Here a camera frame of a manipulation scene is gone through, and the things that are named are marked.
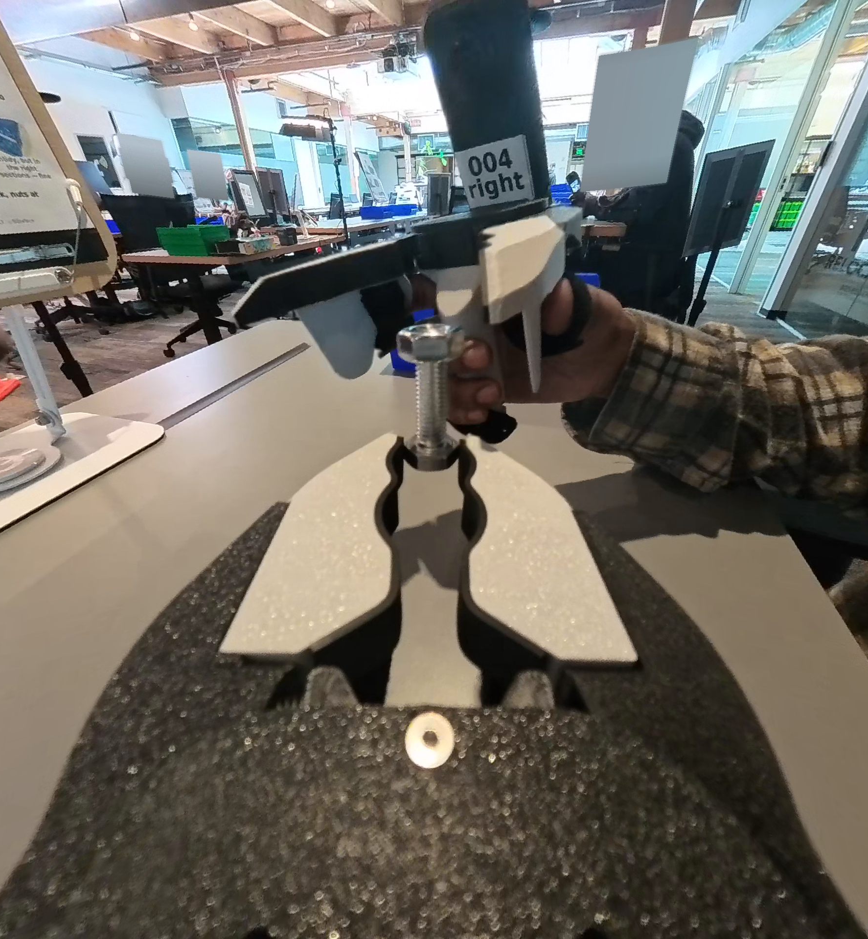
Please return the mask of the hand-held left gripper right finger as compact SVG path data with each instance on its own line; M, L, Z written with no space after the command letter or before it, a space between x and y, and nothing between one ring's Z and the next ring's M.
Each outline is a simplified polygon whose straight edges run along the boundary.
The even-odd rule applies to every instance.
M469 439L462 488L474 616L565 667L630 667L638 653L570 504L504 452Z

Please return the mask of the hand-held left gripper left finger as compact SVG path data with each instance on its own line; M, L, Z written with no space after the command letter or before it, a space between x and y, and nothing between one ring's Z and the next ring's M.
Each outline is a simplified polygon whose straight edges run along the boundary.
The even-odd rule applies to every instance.
M400 486L386 433L323 469L287 504L219 654L294 662L329 650L398 597L384 521Z

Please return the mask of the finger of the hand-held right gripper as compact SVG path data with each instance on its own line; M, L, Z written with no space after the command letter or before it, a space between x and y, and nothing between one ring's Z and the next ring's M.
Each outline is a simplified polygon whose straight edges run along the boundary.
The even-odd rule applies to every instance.
M417 235L404 235L345 252L335 252L257 279L234 309L240 328L348 294L360 295L413 273L419 257Z
M568 223L529 217L487 228L475 239L475 261L434 269L440 322L493 351L503 329L521 339L531 392L542 377L541 306L565 274Z

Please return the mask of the blue parts bin with divider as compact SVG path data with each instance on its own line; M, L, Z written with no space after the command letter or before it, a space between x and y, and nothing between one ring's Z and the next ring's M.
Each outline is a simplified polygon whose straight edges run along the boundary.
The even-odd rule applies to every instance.
M563 277L545 297L539 314L539 349L543 371L553 367L585 364L594 354L594 294L599 279L588 281L581 274ZM395 288L395 298L383 303L396 315L399 327L412 325L420 311L437 311L437 288L423 275ZM522 317L515 316L496 329L494 350L504 373L528 373Z

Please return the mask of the silver hex nut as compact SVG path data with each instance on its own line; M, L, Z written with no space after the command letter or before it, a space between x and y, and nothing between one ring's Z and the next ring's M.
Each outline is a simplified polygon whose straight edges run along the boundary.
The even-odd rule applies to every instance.
M451 362L464 350L466 336L458 327L429 320L404 328L396 335L395 351L407 362Z

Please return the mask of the silver hex bolt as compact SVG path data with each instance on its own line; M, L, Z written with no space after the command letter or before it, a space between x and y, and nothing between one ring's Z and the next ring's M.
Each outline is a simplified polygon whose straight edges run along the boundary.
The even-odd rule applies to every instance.
M447 358L415 364L415 431L406 448L418 471L448 469L455 459L458 440L448 429L448 379Z

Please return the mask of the person's right forearm plaid sleeve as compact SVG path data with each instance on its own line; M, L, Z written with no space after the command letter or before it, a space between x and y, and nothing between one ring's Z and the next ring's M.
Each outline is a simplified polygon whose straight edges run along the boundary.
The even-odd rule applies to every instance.
M632 311L607 398L562 405L572 438L700 492L757 479L868 519L868 336L773 344Z

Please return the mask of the person's right hand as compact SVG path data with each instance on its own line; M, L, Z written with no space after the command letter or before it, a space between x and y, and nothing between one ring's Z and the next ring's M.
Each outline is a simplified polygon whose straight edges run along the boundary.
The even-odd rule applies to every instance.
M636 317L611 294L564 278L543 301L542 332L563 335L581 304L590 310L581 344L543 361L536 392L531 388L526 354L499 330L491 342L469 339L461 357L450 366L449 421L455 426L475 426L501 405L566 404L609 397L634 344Z

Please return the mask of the black computer monitor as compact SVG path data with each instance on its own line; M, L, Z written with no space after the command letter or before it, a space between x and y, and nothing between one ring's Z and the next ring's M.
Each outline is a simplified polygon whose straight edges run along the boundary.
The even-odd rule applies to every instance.
M282 223L290 211L283 171L281 169L258 167L255 174L267 214L276 223Z

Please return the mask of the monitor showing white page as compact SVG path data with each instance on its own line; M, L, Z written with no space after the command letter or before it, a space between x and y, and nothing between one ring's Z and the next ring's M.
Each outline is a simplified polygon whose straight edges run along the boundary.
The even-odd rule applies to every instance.
M254 220L268 217L268 210L256 173L248 169L234 168L229 170L228 174L231 193L237 208Z

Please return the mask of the green plastic bins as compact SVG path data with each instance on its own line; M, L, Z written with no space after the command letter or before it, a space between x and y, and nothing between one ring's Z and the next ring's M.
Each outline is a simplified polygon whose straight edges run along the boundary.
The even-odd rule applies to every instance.
M229 228L222 224L158 226L156 236L169 255L188 257L218 256L218 246L231 240Z

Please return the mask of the wooden desk with black legs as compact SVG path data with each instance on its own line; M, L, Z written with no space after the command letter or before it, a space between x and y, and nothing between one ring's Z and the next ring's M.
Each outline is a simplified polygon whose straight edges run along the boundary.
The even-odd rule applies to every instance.
M320 254L325 249L334 248L329 239L304 238L294 244L278 245L272 249L257 253L219 254L218 256L188 257L169 255L161 248L141 251L125 252L120 261L128 270L140 275L152 292L162 286L171 284L175 280L186 280L193 272L212 273L217 268L232 271L240 268L250 272L252 279L271 273L277 262L290 259L300 261Z

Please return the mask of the black tripod light stand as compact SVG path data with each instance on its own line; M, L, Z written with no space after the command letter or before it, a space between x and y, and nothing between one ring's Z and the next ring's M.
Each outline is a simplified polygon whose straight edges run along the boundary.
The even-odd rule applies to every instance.
M325 207L326 220L346 229L346 153L337 141L334 121L325 114L291 116L284 120L280 134L294 143L302 205Z

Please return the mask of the white document stand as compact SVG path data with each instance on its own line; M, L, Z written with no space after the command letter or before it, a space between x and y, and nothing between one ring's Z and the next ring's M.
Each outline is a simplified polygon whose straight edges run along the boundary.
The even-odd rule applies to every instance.
M0 435L0 533L103 475L164 436L160 425L74 412L63 417L22 307L103 287L114 239L0 21L0 54L66 175L76 227L0 236L0 312L36 397L33 423Z

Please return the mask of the printed instruction sheet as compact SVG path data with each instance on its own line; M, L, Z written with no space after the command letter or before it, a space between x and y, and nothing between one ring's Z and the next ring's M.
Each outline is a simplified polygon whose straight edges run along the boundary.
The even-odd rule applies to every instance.
M0 54L0 236L75 229L66 175Z

